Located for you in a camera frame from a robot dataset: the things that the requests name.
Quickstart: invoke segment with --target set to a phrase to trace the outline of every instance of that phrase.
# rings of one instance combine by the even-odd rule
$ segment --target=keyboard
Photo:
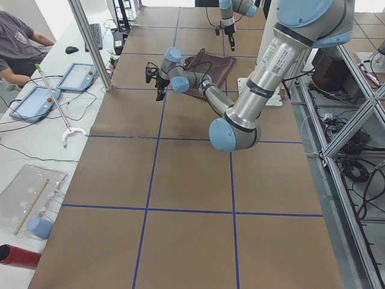
[[[99,23],[90,24],[90,28],[94,36],[94,39],[96,41],[96,45],[99,48],[99,50],[101,50],[103,48],[103,39],[102,39],[102,30],[100,28],[100,24]],[[84,45],[85,45],[85,51],[88,52],[89,49],[87,47],[87,44],[84,43]]]

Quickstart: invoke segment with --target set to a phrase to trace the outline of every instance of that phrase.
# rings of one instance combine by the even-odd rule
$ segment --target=blue cup
[[[29,220],[26,224],[26,228],[29,230],[29,232],[43,240],[48,239],[53,226],[54,223],[51,221],[39,217],[35,217]]]

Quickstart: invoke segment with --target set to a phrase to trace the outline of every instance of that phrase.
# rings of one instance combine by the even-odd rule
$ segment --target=person's arm
[[[44,46],[51,46],[55,44],[53,40],[49,39],[48,37],[37,31],[34,31],[34,35],[32,36],[31,40]]]
[[[25,85],[29,81],[29,77],[21,74],[14,74],[12,69],[7,68],[0,71],[0,76],[12,84]]]

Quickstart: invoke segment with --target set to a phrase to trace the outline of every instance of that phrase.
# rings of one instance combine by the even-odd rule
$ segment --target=desk
[[[90,23],[100,23],[103,33],[105,30],[107,30],[103,38],[103,50],[100,51],[105,63],[108,62],[110,57],[108,51],[113,50],[112,34],[109,29],[103,27],[103,23],[110,18],[111,15],[107,9],[106,12],[94,13],[88,18]],[[79,51],[74,54],[67,55],[64,52],[67,46],[76,46],[79,48]],[[90,54],[84,51],[84,41],[75,21],[68,27],[66,32],[63,33],[61,38],[52,47],[47,57],[41,63],[41,67],[46,76],[63,75],[68,67],[74,62],[92,63]],[[35,74],[32,76],[32,78],[38,77],[40,77],[38,72],[35,72]],[[58,81],[59,78],[49,78],[49,83],[52,86],[56,86]],[[37,83],[44,85],[42,81],[37,81]],[[25,96],[34,86],[35,84],[33,83],[27,84],[25,88],[19,93],[17,98],[23,98],[23,96]],[[99,78],[88,89],[88,91],[94,94],[94,96],[83,93],[77,99],[71,101],[69,105],[63,106],[63,110],[66,116],[77,119],[82,116],[85,108],[96,98],[92,106],[86,111],[84,117],[81,120],[69,120],[72,126],[84,128],[87,133],[89,133],[90,128],[96,118],[105,93],[103,84]],[[77,95],[78,94],[74,93],[63,93],[60,99],[60,103],[64,104]],[[4,114],[0,123],[14,120],[8,116],[8,113],[9,111]],[[57,110],[54,110],[49,114],[49,117],[57,116],[59,116],[59,112]],[[14,124],[6,125],[3,124],[0,125],[0,131],[15,129],[25,125],[25,122],[17,122]],[[82,150],[87,142],[87,137],[82,134],[71,135],[67,139],[67,148],[65,149],[63,148],[61,141],[61,136],[65,130],[66,127],[61,118],[45,119],[25,129],[12,132],[0,132],[0,137],[2,138],[2,144],[11,148],[18,149],[31,156],[62,160],[79,160],[82,154]],[[32,160],[24,157],[18,152],[9,151],[4,147],[0,147],[0,174],[2,180],[0,182],[0,191],[3,191],[6,188],[6,186],[16,176],[24,164],[47,167],[68,173],[68,178],[61,188],[63,192],[67,191],[77,165],[76,163]],[[45,241],[34,241],[26,238],[18,238],[15,236],[3,234],[1,231],[0,242],[2,244],[13,244],[36,252],[42,252],[45,247]],[[33,274],[34,271],[32,270],[1,266],[1,287],[25,289],[28,286]]]
[[[234,53],[205,17],[139,11],[29,289],[343,288],[290,102],[263,111],[255,148],[222,154],[205,101],[170,88],[155,102],[144,83],[169,46],[205,47],[237,57],[223,88],[236,98],[262,11],[237,23]]]

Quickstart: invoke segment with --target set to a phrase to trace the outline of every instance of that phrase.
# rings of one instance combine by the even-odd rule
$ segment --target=brown cloth
[[[196,56],[187,58],[183,66],[186,71],[207,73],[211,77],[212,82],[217,87],[221,87],[235,61],[235,57],[217,56],[205,52],[205,48],[202,48]],[[185,94],[202,98],[202,95],[196,89],[189,89]]]

